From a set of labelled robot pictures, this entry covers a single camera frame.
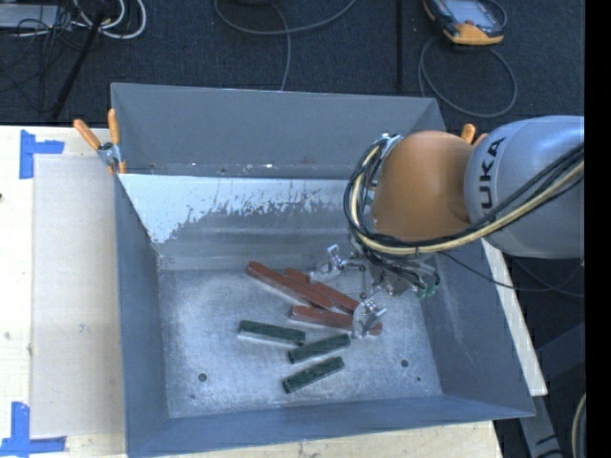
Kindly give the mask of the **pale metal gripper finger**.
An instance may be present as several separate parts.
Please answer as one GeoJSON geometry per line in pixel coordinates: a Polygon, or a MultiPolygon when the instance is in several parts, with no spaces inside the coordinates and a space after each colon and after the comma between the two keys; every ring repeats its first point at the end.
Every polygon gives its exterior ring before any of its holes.
{"type": "Polygon", "coordinates": [[[333,279],[342,274],[347,266],[348,261],[342,256],[339,245],[332,244],[315,263],[309,272],[309,276],[312,279],[333,279]]]}
{"type": "Polygon", "coordinates": [[[388,309],[379,305],[373,298],[361,301],[352,313],[351,337],[363,339],[372,335],[376,326],[381,323],[388,309]]]}

